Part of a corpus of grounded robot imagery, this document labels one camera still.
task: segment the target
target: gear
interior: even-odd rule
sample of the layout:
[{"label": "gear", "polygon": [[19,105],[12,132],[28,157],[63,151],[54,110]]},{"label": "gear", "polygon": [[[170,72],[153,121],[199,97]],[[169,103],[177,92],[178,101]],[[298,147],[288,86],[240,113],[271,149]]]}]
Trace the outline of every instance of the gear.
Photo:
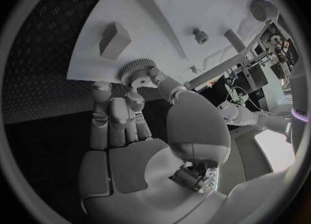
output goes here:
[{"label": "gear", "polygon": [[[156,64],[153,60],[151,59],[137,59],[134,60],[127,65],[125,65],[121,71],[120,71],[120,79],[122,83],[126,86],[129,86],[133,83],[134,80],[136,80],[136,76],[133,76],[134,74],[137,74],[137,72],[145,72],[147,75],[147,71],[150,70],[151,68],[156,67]],[[149,83],[150,79],[148,81],[146,78],[142,80],[142,86],[145,84]]]}]

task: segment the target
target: white surface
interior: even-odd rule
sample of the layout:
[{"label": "white surface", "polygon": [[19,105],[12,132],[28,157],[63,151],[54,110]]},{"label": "white surface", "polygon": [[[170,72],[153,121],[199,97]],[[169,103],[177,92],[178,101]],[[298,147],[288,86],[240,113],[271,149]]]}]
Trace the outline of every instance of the white surface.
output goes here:
[{"label": "white surface", "polygon": [[286,142],[285,135],[265,130],[255,140],[273,172],[283,171],[295,162],[293,147]]},{"label": "white surface", "polygon": [[[67,78],[120,82],[127,62],[149,58],[164,73],[184,83],[236,54],[224,37],[232,29],[247,45],[264,23],[249,13],[252,0],[100,0],[77,39]],[[100,57],[98,44],[106,26],[120,22],[132,43],[115,60]],[[209,36],[199,45],[198,27]],[[198,73],[189,70],[196,66]]]}]

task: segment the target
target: purple light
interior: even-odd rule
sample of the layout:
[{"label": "purple light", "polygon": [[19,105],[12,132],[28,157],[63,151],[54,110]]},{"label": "purple light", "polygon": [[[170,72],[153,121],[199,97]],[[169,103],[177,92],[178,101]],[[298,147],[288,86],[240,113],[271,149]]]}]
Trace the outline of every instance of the purple light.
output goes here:
[{"label": "purple light", "polygon": [[297,118],[297,119],[299,119],[299,120],[301,120],[301,121],[309,122],[309,119],[308,119],[307,117],[304,117],[304,116],[301,116],[301,115],[297,114],[293,108],[292,108],[292,115],[293,115],[295,118]]}]

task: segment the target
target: perforated panel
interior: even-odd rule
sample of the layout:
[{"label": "perforated panel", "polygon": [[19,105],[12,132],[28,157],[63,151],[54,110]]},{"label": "perforated panel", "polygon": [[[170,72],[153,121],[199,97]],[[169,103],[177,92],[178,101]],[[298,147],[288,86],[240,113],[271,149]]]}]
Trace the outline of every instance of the perforated panel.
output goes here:
[{"label": "perforated panel", "polygon": [[[3,85],[5,123],[92,109],[90,81],[66,80],[79,32],[98,0],[41,0],[22,25],[6,64]],[[146,101],[155,89],[139,91]],[[125,88],[113,85],[113,96]]]}]

